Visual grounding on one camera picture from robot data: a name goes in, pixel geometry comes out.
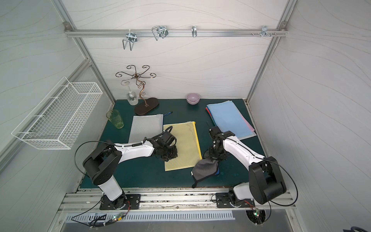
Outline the grey blue microfibre cloth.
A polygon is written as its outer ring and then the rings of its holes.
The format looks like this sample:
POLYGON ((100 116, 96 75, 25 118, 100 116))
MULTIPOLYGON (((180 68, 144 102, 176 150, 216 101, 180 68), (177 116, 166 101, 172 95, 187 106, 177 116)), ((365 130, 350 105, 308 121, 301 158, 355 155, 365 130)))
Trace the grey blue microfibre cloth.
POLYGON ((200 160, 192 169, 191 176, 194 180, 192 188, 196 188, 197 184, 211 176, 214 176, 219 171, 219 161, 213 158, 200 160))

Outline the yellow mesh document bag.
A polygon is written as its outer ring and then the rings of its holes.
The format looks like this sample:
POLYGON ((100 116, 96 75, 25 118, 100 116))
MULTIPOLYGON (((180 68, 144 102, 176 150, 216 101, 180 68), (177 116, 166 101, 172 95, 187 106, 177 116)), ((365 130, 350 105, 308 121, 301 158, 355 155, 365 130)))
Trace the yellow mesh document bag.
POLYGON ((163 128, 170 126, 173 127, 171 134, 177 139, 177 157, 165 162, 165 171, 193 168, 202 159, 196 122, 167 124, 163 128))

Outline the teal mesh document bag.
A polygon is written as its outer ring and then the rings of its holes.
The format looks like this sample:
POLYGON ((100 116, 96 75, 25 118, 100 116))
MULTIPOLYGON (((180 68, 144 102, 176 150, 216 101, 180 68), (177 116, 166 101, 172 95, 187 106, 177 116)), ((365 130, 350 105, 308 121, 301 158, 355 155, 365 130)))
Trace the teal mesh document bag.
POLYGON ((241 112, 232 101, 208 104, 207 107, 222 132, 231 131, 239 140, 256 136, 241 118, 241 112))

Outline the pink mesh document bag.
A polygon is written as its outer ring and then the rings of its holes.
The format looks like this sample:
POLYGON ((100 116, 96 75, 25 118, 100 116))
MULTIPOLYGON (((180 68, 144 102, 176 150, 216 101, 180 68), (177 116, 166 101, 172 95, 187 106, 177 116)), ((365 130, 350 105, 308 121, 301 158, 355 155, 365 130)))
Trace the pink mesh document bag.
MULTIPOLYGON (((213 116, 212 116, 212 114, 211 114, 211 112, 210 112, 210 110, 209 110, 209 108, 208 107, 206 107, 205 108, 205 110, 207 111, 207 113, 209 114, 209 116, 211 117, 211 119, 212 119, 212 122, 214 123, 214 125, 216 126, 216 123, 215 123, 215 121, 214 121, 214 118, 213 118, 213 116)), ((247 126, 248 126, 248 128, 251 130, 251 131, 255 131, 255 129, 253 128, 253 126, 243 117, 243 115, 240 113, 240 116, 241 116, 241 118, 244 120, 244 122, 247 124, 247 126)))

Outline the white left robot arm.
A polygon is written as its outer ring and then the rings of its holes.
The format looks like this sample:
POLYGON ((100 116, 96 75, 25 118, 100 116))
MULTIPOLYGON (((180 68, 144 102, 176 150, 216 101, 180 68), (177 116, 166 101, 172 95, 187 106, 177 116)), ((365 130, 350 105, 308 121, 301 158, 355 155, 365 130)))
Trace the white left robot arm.
POLYGON ((125 193, 114 177, 118 165, 128 160, 151 156, 163 161, 176 158, 177 139, 171 133, 172 129, 170 126, 162 133, 152 138, 144 138, 139 143, 115 144, 110 140, 98 141, 96 149, 83 161, 86 174, 110 202, 124 199, 125 193))

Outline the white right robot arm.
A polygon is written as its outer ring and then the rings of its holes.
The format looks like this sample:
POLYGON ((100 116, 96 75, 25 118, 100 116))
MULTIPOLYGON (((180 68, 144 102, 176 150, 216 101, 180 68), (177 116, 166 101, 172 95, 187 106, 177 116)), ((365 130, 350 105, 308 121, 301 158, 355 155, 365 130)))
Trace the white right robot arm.
POLYGON ((222 132, 217 126, 210 128, 209 134, 213 141, 208 150, 209 157, 220 161, 232 155, 248 171, 248 182, 235 185, 229 192, 233 204, 236 201, 253 199, 263 205, 286 193, 286 184, 275 158, 267 158, 255 152, 234 133, 222 132))

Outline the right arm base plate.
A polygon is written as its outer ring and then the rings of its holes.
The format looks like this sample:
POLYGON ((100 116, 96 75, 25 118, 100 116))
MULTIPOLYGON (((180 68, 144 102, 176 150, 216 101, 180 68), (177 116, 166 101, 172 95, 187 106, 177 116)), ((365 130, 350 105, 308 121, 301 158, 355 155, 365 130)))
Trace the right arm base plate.
POLYGON ((212 202, 216 204, 217 208, 255 208, 254 199, 239 200, 231 193, 216 193, 212 202))

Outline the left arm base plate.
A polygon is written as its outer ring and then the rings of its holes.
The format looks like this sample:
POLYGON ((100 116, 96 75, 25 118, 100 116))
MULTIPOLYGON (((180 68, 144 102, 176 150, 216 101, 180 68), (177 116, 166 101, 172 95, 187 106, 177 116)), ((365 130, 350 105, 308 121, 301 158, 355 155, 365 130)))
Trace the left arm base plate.
POLYGON ((137 210, 141 200, 141 194, 122 194, 116 200, 109 200, 103 195, 100 202, 100 210, 137 210))

